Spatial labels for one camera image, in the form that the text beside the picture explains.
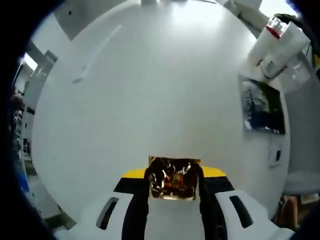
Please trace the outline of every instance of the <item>gold foil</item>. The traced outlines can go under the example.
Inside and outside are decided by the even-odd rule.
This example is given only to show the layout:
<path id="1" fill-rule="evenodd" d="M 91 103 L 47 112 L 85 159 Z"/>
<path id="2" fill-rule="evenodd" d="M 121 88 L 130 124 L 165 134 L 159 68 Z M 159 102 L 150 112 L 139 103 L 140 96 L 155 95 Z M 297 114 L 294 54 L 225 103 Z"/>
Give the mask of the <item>gold foil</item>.
<path id="1" fill-rule="evenodd" d="M 168 200 L 194 200 L 199 159 L 149 156 L 149 196 Z"/>

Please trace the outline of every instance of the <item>yellow stripe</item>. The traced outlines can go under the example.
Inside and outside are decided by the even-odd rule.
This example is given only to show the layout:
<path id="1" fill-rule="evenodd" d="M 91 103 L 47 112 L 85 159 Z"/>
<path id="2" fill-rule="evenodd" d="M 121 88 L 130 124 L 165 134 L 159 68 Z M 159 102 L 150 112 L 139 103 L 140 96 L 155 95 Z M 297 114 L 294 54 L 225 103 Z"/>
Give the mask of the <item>yellow stripe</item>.
<path id="1" fill-rule="evenodd" d="M 205 178 L 212 178 L 212 177 L 225 177 L 226 174 L 218 168 L 208 167 L 208 166 L 201 166 L 203 170 L 203 175 Z M 138 168 L 133 171 L 128 171 L 124 174 L 123 178 L 130 178 L 130 179 L 143 179 L 145 176 L 145 168 Z"/>

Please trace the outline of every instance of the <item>black slot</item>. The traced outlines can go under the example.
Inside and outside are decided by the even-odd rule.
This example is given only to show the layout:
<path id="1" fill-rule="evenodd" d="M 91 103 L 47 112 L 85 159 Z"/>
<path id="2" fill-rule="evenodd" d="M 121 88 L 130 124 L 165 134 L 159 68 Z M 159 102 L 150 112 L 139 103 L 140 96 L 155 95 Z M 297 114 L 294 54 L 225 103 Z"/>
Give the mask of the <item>black slot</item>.
<path id="1" fill-rule="evenodd" d="M 96 226 L 102 230 L 106 230 L 108 223 L 109 223 L 109 219 L 111 217 L 111 214 L 113 212 L 113 210 L 115 209 L 115 206 L 118 202 L 119 198 L 117 197 L 111 197 L 109 199 L 109 201 L 106 203 L 103 211 L 101 212 L 98 221 L 96 223 Z"/>
<path id="2" fill-rule="evenodd" d="M 245 229 L 253 224 L 251 216 L 238 196 L 231 196 L 230 200 L 239 216 L 242 227 Z"/>

